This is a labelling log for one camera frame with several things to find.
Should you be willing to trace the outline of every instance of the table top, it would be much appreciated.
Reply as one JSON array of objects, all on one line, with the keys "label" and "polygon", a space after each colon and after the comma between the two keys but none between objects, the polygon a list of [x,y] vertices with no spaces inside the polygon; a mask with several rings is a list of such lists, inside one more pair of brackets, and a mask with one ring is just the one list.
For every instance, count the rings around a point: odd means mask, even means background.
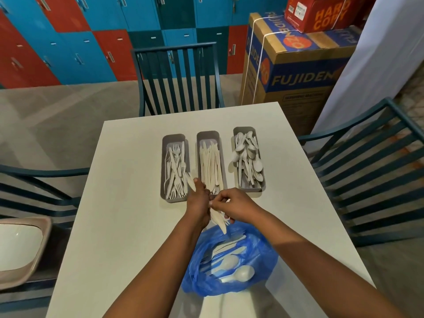
[{"label": "table top", "polygon": [[[186,136],[195,176],[197,133],[218,131],[230,188],[237,178],[231,163],[237,126],[252,126],[257,133],[266,188],[249,194],[254,201],[372,283],[283,111],[271,102],[105,122],[47,318],[102,317],[183,216],[185,202],[170,204],[160,197],[162,138]],[[290,317],[325,317],[281,259],[266,287]],[[223,297],[233,305],[220,316]],[[257,315],[249,291],[206,297],[203,304],[180,292],[171,316],[186,316],[187,303],[203,306],[202,318],[237,317],[241,310],[248,311],[243,317]]]}]

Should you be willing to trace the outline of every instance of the blue locker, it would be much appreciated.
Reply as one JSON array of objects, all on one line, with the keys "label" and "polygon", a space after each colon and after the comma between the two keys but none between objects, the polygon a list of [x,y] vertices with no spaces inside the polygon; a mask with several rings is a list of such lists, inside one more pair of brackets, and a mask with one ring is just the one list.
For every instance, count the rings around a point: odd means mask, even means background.
[{"label": "blue locker", "polygon": [[8,19],[21,33],[61,84],[78,82],[72,52],[45,17],[35,0],[2,0]]},{"label": "blue locker", "polygon": [[153,0],[118,0],[128,31],[160,30],[156,5]]},{"label": "blue locker", "polygon": [[61,36],[71,48],[80,69],[79,83],[116,81],[102,50],[91,32],[67,32]]},{"label": "blue locker", "polygon": [[[196,29],[175,29],[175,30],[162,30],[163,33],[163,39],[165,41],[165,45],[167,46],[183,46],[186,44],[195,44],[197,42],[196,37]],[[189,57],[189,64],[190,64],[190,75],[195,75],[194,70],[194,57],[193,57],[193,50],[188,50],[188,57]],[[178,50],[178,58],[180,60],[180,69],[181,69],[181,75],[183,77],[186,76],[184,63],[183,63],[183,51]],[[175,66],[171,62],[171,70],[172,70],[172,76],[174,78],[177,77]]]},{"label": "blue locker", "polygon": [[288,0],[268,0],[266,11],[273,11],[278,15],[283,15],[286,10]]},{"label": "blue locker", "polygon": [[231,25],[247,25],[249,14],[252,12],[263,13],[268,0],[233,0],[233,16]]},{"label": "blue locker", "polygon": [[231,25],[232,0],[194,0],[196,27]]},{"label": "blue locker", "polygon": [[91,30],[128,29],[120,0],[77,0]]}]

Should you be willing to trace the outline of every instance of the locker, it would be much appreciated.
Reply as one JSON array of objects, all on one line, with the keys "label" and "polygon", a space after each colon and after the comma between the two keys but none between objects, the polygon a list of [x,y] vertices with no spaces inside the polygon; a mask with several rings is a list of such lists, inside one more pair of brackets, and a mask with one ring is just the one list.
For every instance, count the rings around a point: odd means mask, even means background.
[{"label": "locker", "polygon": [[[228,26],[221,26],[215,28],[196,29],[197,42],[217,42],[218,53],[218,68],[220,74],[225,74],[227,71],[227,52],[228,52]],[[212,65],[209,65],[209,74],[214,74],[215,70]]]},{"label": "locker", "polygon": [[5,71],[10,70],[11,73],[14,73],[14,76],[16,74],[19,75],[20,79],[17,76],[14,77],[16,85],[13,87],[4,85],[8,88],[16,88],[19,85],[21,87],[60,85],[59,80],[46,67],[34,49],[31,48],[24,37],[8,20],[9,17],[11,19],[16,18],[16,15],[11,15],[10,12],[13,7],[7,7],[6,9],[8,9],[6,10],[6,14],[5,11],[0,12],[0,35],[2,36],[0,38],[0,53],[3,57],[2,66]]},{"label": "locker", "polygon": [[268,0],[233,0],[231,25],[246,25],[249,23],[249,14],[265,12]]},{"label": "locker", "polygon": [[248,25],[230,26],[227,74],[242,74]]},{"label": "locker", "polygon": [[119,0],[76,0],[93,31],[128,29]]},{"label": "locker", "polygon": [[273,11],[278,15],[283,15],[286,10],[288,0],[268,0],[266,11]]},{"label": "locker", "polygon": [[162,30],[195,28],[193,0],[156,0]]},{"label": "locker", "polygon": [[162,47],[165,45],[161,30],[130,31],[128,35],[135,49]]},{"label": "locker", "polygon": [[36,0],[57,32],[89,31],[76,0]]},{"label": "locker", "polygon": [[223,27],[231,24],[231,0],[194,0],[196,27]]},{"label": "locker", "polygon": [[61,34],[70,46],[79,68],[79,83],[103,83],[116,81],[93,33],[67,32]]},{"label": "locker", "polygon": [[126,30],[93,32],[118,81],[137,80],[131,57],[131,41]]},{"label": "locker", "polygon": [[159,30],[159,18],[154,0],[118,0],[128,31]]},{"label": "locker", "polygon": [[[167,45],[167,46],[183,46],[183,45],[186,45],[186,44],[195,44],[197,42],[196,41],[195,29],[163,30],[162,33],[163,33],[165,45]],[[170,61],[171,70],[172,70],[172,77],[176,78],[177,74],[176,74],[176,71],[175,71],[173,58],[169,54],[170,53],[168,51],[168,56],[170,57],[169,61]],[[189,57],[189,64],[190,64],[190,76],[194,76],[195,70],[194,70],[193,50],[191,50],[191,49],[188,50],[188,57]],[[178,50],[178,58],[179,58],[179,61],[180,61],[181,76],[185,77],[186,72],[185,72],[185,68],[184,68],[184,60],[183,60],[183,51],[182,50]]]}]

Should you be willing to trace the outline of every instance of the plastic spoon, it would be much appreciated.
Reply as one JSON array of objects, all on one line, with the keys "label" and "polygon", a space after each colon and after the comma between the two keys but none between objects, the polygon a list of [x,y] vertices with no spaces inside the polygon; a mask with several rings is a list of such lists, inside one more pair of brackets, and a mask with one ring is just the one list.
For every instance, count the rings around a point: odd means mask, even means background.
[{"label": "plastic spoon", "polygon": [[239,263],[239,257],[238,256],[235,256],[233,254],[231,254],[229,256],[225,256],[223,258],[221,264],[218,267],[206,272],[206,274],[210,276],[211,274],[214,274],[214,273],[216,273],[220,270],[233,269],[233,268],[237,267],[238,263]]},{"label": "plastic spoon", "polygon": [[255,269],[253,269],[252,266],[242,265],[241,267],[237,268],[237,270],[234,271],[233,274],[230,274],[229,276],[225,276],[219,279],[221,280],[222,283],[227,283],[232,281],[246,282],[252,279],[254,275],[255,275]]}]

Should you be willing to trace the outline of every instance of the red box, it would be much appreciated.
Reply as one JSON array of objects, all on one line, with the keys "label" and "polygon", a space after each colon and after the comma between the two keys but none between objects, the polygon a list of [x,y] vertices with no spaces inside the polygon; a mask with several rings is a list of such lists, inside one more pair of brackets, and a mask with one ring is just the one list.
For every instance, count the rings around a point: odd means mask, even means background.
[{"label": "red box", "polygon": [[343,29],[353,23],[363,2],[364,0],[289,0],[284,16],[302,33]]}]

